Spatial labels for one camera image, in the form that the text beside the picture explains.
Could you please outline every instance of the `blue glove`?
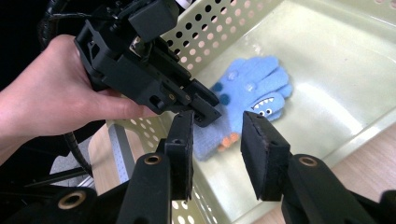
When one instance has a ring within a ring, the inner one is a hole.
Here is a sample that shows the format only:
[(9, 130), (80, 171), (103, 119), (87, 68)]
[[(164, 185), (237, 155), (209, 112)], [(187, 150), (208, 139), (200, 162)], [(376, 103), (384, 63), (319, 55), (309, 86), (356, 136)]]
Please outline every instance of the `blue glove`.
[(238, 140), (244, 111), (278, 119), (292, 87), (277, 58), (269, 56), (233, 61), (211, 90), (219, 98), (222, 116), (205, 128), (194, 126), (194, 155), (199, 161)]

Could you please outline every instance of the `wooden surface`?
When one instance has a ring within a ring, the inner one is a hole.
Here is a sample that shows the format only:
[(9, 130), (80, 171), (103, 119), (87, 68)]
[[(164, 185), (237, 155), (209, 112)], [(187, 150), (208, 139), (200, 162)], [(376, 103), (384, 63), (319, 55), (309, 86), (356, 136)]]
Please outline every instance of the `wooden surface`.
[[(383, 191), (396, 189), (396, 124), (336, 164), (332, 171), (347, 189), (375, 202)], [(283, 224), (285, 221), (277, 207), (255, 223)]]
[[(142, 144), (136, 133), (125, 130), (129, 145), (136, 161), (144, 154)], [(120, 184), (114, 161), (108, 128), (105, 124), (93, 137), (88, 146), (92, 164), (93, 179), (98, 195), (115, 188)]]

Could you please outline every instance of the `human hand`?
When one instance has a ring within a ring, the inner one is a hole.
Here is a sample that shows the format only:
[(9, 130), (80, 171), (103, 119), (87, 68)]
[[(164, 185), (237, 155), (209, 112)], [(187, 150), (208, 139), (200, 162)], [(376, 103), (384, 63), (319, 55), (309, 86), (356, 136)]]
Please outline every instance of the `human hand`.
[(194, 154), (202, 161), (239, 139), (244, 111), (278, 119), (291, 85), (277, 58), (253, 57), (233, 61), (212, 91), (219, 97), (222, 116), (208, 127), (194, 127)]
[(93, 120), (154, 115), (113, 90), (93, 91), (74, 37), (60, 35), (0, 92), (0, 143), (68, 133)]

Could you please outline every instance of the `gray floor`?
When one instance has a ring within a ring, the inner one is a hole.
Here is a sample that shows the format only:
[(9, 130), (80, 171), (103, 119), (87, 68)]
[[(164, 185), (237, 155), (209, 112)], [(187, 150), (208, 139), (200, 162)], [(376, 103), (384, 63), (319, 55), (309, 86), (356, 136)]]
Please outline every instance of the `gray floor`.
[[(82, 155), (84, 156), (85, 160), (87, 160), (87, 162), (90, 162), (90, 157), (88, 155), (88, 144), (90, 143), (90, 141), (91, 141), (91, 138), (85, 140), (84, 142), (82, 142), (78, 145), (81, 150)], [(55, 173), (58, 173), (61, 171), (66, 171), (66, 170), (70, 170), (70, 169), (77, 168), (77, 167), (79, 167), (79, 164), (74, 159), (73, 155), (70, 153), (67, 157), (62, 157), (62, 156), (58, 157), (55, 160), (55, 162), (53, 163), (50, 173), (55, 174)], [(83, 176), (71, 178), (68, 180), (64, 180), (61, 182), (57, 182), (57, 183), (55, 183), (55, 185), (66, 186), (66, 187), (75, 187), (75, 186), (78, 186), (80, 183), (84, 182), (84, 180), (86, 180), (88, 177), (89, 177), (88, 175), (83, 175)], [(92, 181), (88, 181), (88, 183), (89, 183), (88, 186), (85, 186), (85, 187), (94, 188)]]

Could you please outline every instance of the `beige plastic basket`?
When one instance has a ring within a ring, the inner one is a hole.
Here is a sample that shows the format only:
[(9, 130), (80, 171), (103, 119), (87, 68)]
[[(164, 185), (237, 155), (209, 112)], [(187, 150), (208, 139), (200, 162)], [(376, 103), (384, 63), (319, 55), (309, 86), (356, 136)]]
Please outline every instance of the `beige plastic basket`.
[[(279, 58), (293, 94), (274, 125), (292, 153), (333, 166), (396, 120), (395, 0), (201, 0), (163, 38), (207, 87), (236, 58)], [(153, 151), (172, 116), (117, 122)], [(194, 162), (175, 224), (251, 223), (275, 206), (256, 200), (239, 147)]]

